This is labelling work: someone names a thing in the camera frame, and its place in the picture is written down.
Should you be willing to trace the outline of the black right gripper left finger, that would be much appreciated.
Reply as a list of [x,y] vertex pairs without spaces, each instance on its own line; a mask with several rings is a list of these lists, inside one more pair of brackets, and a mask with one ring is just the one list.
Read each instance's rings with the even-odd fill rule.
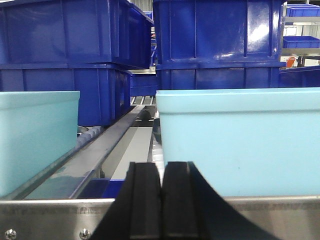
[[122,187],[91,240],[159,240],[161,185],[152,162],[131,162]]

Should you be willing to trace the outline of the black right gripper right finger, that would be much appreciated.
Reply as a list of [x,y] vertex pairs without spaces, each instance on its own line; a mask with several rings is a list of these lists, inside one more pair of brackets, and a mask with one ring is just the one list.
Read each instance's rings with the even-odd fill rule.
[[206,182],[192,162],[169,162],[162,190],[166,240],[256,240],[258,227]]

